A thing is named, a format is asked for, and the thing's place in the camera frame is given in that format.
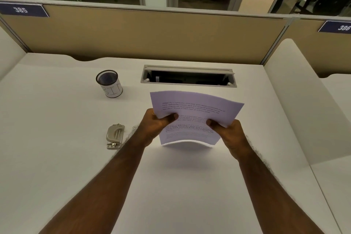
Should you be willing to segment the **person's left hand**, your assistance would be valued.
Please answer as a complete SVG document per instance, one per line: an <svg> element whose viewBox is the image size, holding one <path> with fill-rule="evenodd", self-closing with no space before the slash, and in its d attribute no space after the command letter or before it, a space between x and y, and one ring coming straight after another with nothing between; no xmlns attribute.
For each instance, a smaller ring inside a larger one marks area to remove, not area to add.
<svg viewBox="0 0 351 234"><path fill-rule="evenodd" d="M147 109L134 133L134 136L136 136L143 147L150 145L153 139L165 128L162 126L162 121L163 118L158 118L152 108Z"/></svg>

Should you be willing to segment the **grey metal hole punch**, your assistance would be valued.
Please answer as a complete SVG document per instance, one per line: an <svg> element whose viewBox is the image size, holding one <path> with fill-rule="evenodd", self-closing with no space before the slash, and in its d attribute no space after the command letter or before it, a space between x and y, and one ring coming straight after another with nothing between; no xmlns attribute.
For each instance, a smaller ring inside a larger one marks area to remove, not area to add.
<svg viewBox="0 0 351 234"><path fill-rule="evenodd" d="M106 134L108 150L120 150L122 148L124 131L125 126L119 123L108 128Z"/></svg>

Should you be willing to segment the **black mesh pen cup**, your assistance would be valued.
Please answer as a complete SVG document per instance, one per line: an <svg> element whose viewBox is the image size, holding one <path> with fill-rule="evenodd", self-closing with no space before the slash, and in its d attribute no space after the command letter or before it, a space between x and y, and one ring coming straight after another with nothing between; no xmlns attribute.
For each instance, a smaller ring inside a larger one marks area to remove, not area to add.
<svg viewBox="0 0 351 234"><path fill-rule="evenodd" d="M96 82L103 89L106 97L117 98L123 93L118 73L114 70L104 70L96 76Z"/></svg>

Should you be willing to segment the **person's right forearm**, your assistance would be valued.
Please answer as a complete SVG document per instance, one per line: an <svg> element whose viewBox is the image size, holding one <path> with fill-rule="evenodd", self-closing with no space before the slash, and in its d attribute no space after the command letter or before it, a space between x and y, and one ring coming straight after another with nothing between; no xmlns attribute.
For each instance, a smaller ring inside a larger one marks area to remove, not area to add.
<svg viewBox="0 0 351 234"><path fill-rule="evenodd" d="M236 158L263 234L324 234L251 147Z"/></svg>

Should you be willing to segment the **beige neighbouring partition panel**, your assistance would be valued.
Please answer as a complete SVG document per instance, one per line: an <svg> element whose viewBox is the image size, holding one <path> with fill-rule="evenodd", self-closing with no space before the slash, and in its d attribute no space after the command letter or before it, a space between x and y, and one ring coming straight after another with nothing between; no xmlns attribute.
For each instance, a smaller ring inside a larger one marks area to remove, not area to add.
<svg viewBox="0 0 351 234"><path fill-rule="evenodd" d="M351 33L319 32L322 19L294 20L280 39L292 39L316 74L351 74Z"/></svg>

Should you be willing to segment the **person's right hand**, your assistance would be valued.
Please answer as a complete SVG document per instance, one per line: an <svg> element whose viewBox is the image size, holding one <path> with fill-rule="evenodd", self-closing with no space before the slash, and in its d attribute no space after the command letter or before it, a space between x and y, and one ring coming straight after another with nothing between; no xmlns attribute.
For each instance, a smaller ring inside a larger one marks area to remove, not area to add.
<svg viewBox="0 0 351 234"><path fill-rule="evenodd" d="M224 127L222 133L217 133L223 140L231 155L238 161L253 154L248 139L243 131L239 120L234 120L230 125Z"/></svg>

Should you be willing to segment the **blue desk number sign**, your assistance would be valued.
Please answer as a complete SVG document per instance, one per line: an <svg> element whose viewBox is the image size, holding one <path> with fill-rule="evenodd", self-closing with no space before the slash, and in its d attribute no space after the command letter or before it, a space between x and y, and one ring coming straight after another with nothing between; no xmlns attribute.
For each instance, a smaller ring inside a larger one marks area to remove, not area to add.
<svg viewBox="0 0 351 234"><path fill-rule="evenodd" d="M351 22L327 20L318 32L351 34Z"/></svg>
<svg viewBox="0 0 351 234"><path fill-rule="evenodd" d="M41 4L11 3L5 1L0 1L0 14L44 18L50 17Z"/></svg>

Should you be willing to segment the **white side divider panel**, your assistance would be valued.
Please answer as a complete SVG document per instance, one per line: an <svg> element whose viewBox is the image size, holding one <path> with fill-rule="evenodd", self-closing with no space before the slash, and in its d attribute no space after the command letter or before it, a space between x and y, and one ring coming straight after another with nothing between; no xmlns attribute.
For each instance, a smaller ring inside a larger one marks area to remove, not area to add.
<svg viewBox="0 0 351 234"><path fill-rule="evenodd" d="M351 155L351 122L292 39L264 66L309 164Z"/></svg>
<svg viewBox="0 0 351 234"><path fill-rule="evenodd" d="M20 45L2 28L0 23L0 81L27 54Z"/></svg>

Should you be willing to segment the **beige desk partition panel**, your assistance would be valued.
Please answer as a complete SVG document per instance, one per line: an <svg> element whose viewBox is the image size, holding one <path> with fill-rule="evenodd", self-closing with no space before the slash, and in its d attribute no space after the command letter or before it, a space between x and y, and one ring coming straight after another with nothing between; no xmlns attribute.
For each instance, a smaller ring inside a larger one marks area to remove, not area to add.
<svg viewBox="0 0 351 234"><path fill-rule="evenodd" d="M2 14L6 31L27 52L79 60L119 57L261 64L288 26L286 16L230 11L43 1L47 17Z"/></svg>

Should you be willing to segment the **person's left forearm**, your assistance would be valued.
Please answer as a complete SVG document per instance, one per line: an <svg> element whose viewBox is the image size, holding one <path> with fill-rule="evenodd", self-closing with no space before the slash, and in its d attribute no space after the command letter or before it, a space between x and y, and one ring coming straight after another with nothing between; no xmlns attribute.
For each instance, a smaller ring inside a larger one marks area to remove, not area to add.
<svg viewBox="0 0 351 234"><path fill-rule="evenodd" d="M111 234L149 144L130 138L39 234Z"/></svg>

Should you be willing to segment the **printed white paper sheets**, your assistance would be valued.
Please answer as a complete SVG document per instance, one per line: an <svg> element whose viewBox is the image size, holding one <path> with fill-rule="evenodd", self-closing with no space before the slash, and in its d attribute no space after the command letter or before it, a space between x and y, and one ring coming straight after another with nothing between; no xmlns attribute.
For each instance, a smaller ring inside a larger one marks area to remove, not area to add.
<svg viewBox="0 0 351 234"><path fill-rule="evenodd" d="M159 134L161 145L196 141L212 147L220 140L220 136L206 121L211 119L227 127L244 106L243 103L189 91L155 91L150 96L157 118L178 114L178 119Z"/></svg>

